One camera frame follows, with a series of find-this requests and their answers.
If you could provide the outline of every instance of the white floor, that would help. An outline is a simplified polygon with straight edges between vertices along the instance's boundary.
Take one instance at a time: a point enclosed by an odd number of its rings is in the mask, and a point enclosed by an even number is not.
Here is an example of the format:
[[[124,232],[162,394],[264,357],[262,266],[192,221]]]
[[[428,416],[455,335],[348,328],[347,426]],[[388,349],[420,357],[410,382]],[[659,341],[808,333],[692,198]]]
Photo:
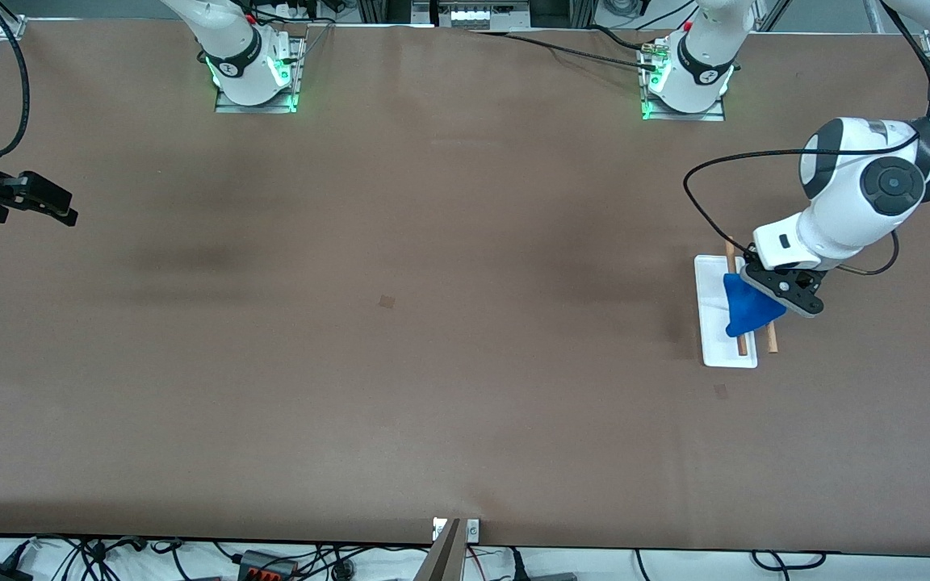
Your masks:
[[[22,538],[0,538],[0,562],[10,555]],[[49,581],[66,558],[69,545],[63,541],[38,541],[29,545],[22,559],[22,571],[34,575],[36,581]],[[276,556],[313,551],[313,545],[223,543],[229,553],[247,549]],[[477,547],[487,581],[512,576],[512,553],[498,547]],[[636,566],[634,551],[625,549],[520,549],[531,577],[558,573],[576,574],[579,581],[642,581]],[[188,543],[178,549],[181,564],[192,579],[221,577],[235,580],[237,566],[221,555],[210,543]],[[759,569],[744,552],[721,551],[642,551],[645,569],[651,581],[780,581],[780,573]],[[425,555],[421,551],[368,551],[354,560],[355,581],[410,580],[416,574]],[[806,555],[783,554],[789,565],[809,562]],[[770,556],[760,559],[770,562]],[[137,553],[129,548],[108,555],[121,581],[180,581],[169,554],[157,555],[150,550]],[[463,581],[481,581],[479,570],[469,559]],[[69,580],[81,581],[84,567],[74,566]],[[793,581],[904,581],[930,580],[930,558],[895,558],[894,556],[829,555],[823,566],[810,571],[791,571]],[[322,574],[310,581],[326,581]]]

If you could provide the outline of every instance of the brown tabletop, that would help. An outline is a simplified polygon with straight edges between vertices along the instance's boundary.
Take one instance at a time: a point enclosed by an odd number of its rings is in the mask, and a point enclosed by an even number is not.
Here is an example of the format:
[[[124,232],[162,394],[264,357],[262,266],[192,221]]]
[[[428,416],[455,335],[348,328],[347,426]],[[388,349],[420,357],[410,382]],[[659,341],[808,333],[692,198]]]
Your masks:
[[[214,114],[183,23],[34,22],[23,49],[0,169],[81,219],[0,227],[0,532],[427,541],[469,515],[488,544],[930,552],[930,203],[889,274],[827,277],[823,316],[724,370],[691,264],[723,247],[680,188],[835,115],[919,115],[898,37],[750,37],[724,123],[642,121],[631,70],[446,29],[332,30],[295,115]],[[0,144],[18,113],[1,45]],[[748,239],[805,207],[796,163],[694,187]]]

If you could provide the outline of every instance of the blue triangular object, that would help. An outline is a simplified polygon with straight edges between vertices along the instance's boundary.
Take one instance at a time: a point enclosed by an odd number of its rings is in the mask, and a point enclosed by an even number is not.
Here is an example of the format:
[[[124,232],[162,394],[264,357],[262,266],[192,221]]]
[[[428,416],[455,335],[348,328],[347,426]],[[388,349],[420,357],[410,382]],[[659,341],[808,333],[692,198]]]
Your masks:
[[[785,314],[787,308],[778,301],[749,286],[741,275],[724,274],[723,289],[727,292],[727,308],[731,312],[731,324],[727,325],[727,337],[737,337],[764,327],[771,320]]]

